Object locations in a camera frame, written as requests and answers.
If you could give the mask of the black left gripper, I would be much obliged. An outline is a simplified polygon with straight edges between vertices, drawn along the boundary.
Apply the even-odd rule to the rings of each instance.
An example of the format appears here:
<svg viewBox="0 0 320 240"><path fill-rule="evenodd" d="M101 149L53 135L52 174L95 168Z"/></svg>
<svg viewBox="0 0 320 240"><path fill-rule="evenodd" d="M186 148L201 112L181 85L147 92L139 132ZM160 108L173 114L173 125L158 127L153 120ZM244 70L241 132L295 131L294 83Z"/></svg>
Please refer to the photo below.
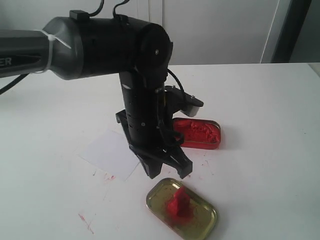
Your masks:
<svg viewBox="0 0 320 240"><path fill-rule="evenodd" d="M193 162L180 147L183 137L173 130L173 114L184 108L184 92L169 85L147 89L123 84L121 88L125 109L116 119L147 176L158 176L163 162L176 169L181 179L191 174Z"/></svg>

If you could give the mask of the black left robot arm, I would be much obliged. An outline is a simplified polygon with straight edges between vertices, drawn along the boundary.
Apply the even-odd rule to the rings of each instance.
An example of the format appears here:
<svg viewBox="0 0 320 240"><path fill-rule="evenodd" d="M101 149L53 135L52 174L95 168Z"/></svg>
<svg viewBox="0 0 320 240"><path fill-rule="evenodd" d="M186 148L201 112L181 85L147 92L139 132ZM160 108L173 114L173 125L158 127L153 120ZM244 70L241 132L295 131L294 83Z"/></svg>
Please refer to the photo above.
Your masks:
<svg viewBox="0 0 320 240"><path fill-rule="evenodd" d="M173 127L173 114L193 103L182 86L165 85L173 51L158 24L118 15L95 18L82 10L55 17L41 30L0 33L0 75L21 81L52 71L64 80L118 74L124 109L116 114L130 150L150 178L163 165L180 178L193 170Z"/></svg>

